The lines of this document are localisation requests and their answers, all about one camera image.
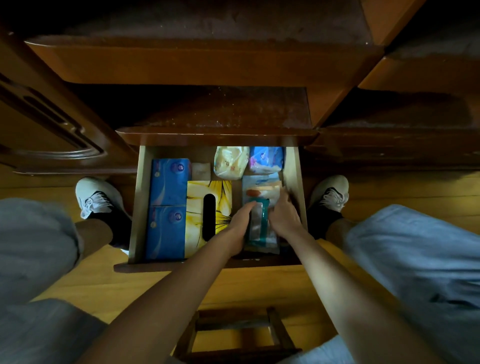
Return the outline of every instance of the black sock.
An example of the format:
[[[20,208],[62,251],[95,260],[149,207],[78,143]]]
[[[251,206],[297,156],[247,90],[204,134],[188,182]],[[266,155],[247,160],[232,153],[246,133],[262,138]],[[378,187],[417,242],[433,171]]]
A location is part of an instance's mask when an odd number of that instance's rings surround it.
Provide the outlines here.
[[[330,225],[341,218],[343,218],[341,212],[330,210],[320,202],[316,202],[307,210],[308,232],[315,239],[325,239]]]
[[[113,238],[109,243],[114,248],[128,250],[130,245],[130,232],[132,230],[132,221],[122,211],[114,206],[110,207],[111,212],[92,212],[87,219],[97,218],[102,220],[112,230]]]

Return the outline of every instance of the wooden drawer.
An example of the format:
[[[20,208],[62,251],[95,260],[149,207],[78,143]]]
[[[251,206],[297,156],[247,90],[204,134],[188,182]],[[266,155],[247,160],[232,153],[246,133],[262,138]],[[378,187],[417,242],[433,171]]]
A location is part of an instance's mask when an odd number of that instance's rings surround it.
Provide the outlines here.
[[[162,261],[145,263],[144,247],[150,193],[150,174],[152,159],[155,158],[188,158],[191,162],[211,163],[213,165],[215,146],[141,146],[138,159],[135,202],[133,205],[132,234],[130,236],[130,253],[128,263],[117,264],[114,269],[121,273],[170,271],[178,267],[182,261]],[[284,186],[295,200],[300,219],[307,227],[305,198],[300,170],[299,151],[297,147],[285,147],[285,165],[281,172]],[[213,180],[220,180],[212,172]],[[241,180],[232,181],[232,215],[241,207]],[[289,248],[284,255],[267,255],[262,253],[243,252],[231,258],[225,268],[265,267],[300,264],[293,249]]]

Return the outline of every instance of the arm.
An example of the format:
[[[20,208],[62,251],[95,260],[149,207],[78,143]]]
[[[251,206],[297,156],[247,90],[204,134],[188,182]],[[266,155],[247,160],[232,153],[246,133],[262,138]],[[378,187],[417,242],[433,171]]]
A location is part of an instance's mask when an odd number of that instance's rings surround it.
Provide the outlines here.
[[[77,364],[163,363],[227,260],[241,251],[253,205],[242,207],[225,230],[128,306]]]
[[[269,218],[295,250],[356,363],[442,363],[404,320],[373,298],[302,227],[285,191]]]

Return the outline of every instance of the gray shorts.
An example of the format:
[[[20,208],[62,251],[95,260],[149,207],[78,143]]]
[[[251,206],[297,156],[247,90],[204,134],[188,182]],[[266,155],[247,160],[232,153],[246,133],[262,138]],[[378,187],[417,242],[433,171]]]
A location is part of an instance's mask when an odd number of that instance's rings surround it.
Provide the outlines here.
[[[402,206],[357,225],[345,251],[395,295],[451,363],[480,357],[480,237]],[[107,326],[60,301],[29,303],[72,270],[82,242],[57,207],[0,201],[0,363],[74,363]],[[286,363],[352,363],[335,337]]]

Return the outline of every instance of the forearm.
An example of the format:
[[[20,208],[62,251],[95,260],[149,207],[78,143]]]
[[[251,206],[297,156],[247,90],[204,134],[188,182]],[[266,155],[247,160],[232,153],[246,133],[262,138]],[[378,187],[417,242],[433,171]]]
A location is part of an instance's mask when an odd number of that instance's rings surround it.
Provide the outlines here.
[[[79,363],[163,363],[229,259],[228,238],[212,238],[134,301]]]
[[[305,230],[288,237],[357,363],[441,363],[405,321],[373,298]]]

